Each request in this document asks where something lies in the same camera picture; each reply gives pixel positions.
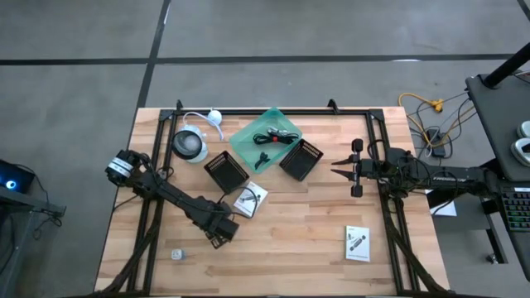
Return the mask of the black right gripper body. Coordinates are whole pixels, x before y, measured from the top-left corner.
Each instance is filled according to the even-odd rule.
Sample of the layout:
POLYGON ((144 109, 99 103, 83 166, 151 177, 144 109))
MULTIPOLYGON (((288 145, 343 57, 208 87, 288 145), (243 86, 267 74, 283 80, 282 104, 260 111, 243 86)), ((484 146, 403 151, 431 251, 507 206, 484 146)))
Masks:
POLYGON ((354 185, 351 188, 351 194, 353 197, 363 196, 363 186, 361 185, 361 178, 374 178, 374 160, 362 159, 360 153, 364 149, 364 141, 360 138, 356 138, 352 141, 352 162, 353 162, 353 178, 354 185))

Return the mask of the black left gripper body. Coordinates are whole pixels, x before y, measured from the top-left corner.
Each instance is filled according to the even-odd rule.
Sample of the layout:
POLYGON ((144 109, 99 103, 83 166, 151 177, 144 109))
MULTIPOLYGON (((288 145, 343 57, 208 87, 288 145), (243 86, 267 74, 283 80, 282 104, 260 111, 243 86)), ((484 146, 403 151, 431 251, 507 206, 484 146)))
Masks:
POLYGON ((239 229, 239 224, 222 215, 215 215, 207 224, 205 233, 212 233, 215 239, 225 239, 231 242, 239 229))

